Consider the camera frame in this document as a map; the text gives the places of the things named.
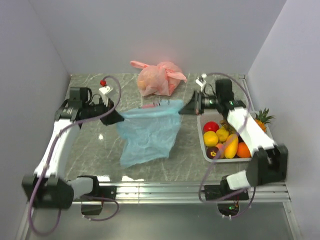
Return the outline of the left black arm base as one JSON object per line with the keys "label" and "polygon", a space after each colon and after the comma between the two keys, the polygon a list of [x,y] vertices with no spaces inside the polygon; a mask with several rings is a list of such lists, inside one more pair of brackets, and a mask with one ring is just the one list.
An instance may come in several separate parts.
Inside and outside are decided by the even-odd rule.
{"label": "left black arm base", "polygon": [[94,197],[84,195],[80,198],[81,201],[81,213],[84,216],[99,216],[105,203],[113,203],[112,201],[106,201],[105,199],[116,199],[117,187],[115,185],[100,186],[98,193]]}

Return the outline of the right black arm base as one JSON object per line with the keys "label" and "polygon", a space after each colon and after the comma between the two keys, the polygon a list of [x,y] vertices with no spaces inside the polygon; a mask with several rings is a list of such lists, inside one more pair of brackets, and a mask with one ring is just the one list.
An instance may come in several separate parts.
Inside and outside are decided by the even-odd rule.
{"label": "right black arm base", "polygon": [[[205,185],[204,196],[206,201],[215,200],[226,195],[221,193],[219,185]],[[249,200],[249,194],[244,191],[238,195],[232,196],[231,198],[225,199],[223,202],[217,203],[218,212],[223,217],[234,217],[240,213],[240,201]]]}

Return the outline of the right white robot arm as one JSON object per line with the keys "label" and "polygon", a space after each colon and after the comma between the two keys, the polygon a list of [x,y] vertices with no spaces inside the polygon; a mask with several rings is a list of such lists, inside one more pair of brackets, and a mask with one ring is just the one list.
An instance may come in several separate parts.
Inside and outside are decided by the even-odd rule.
{"label": "right white robot arm", "polygon": [[287,178],[288,149],[276,144],[253,119],[249,108],[234,98],[232,80],[215,82],[215,96],[194,91],[191,100],[179,111],[181,115],[201,115],[217,110],[247,145],[251,160],[245,170],[225,176],[220,182],[220,200],[231,200],[250,187],[284,181]]}

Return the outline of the blue plastic bag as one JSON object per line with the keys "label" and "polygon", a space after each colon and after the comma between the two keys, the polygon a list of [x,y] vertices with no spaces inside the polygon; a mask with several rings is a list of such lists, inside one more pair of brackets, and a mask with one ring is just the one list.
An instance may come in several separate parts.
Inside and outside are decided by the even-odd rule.
{"label": "blue plastic bag", "polygon": [[159,158],[168,158],[181,128],[179,111],[184,102],[160,100],[121,113],[116,129],[125,141],[120,165],[129,168]]}

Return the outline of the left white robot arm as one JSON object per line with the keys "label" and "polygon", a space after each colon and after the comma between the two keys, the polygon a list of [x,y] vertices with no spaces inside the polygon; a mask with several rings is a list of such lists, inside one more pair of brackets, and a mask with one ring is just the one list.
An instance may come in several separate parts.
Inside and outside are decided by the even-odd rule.
{"label": "left white robot arm", "polygon": [[66,181],[65,168],[84,123],[94,119],[108,126],[124,120],[111,99],[115,93],[113,87],[102,86],[97,94],[99,101],[94,103],[90,88],[70,88],[69,98],[55,112],[52,136],[42,160],[32,175],[22,179],[22,188],[33,208],[66,210],[82,196],[89,201],[100,197],[97,176],[81,175]]}

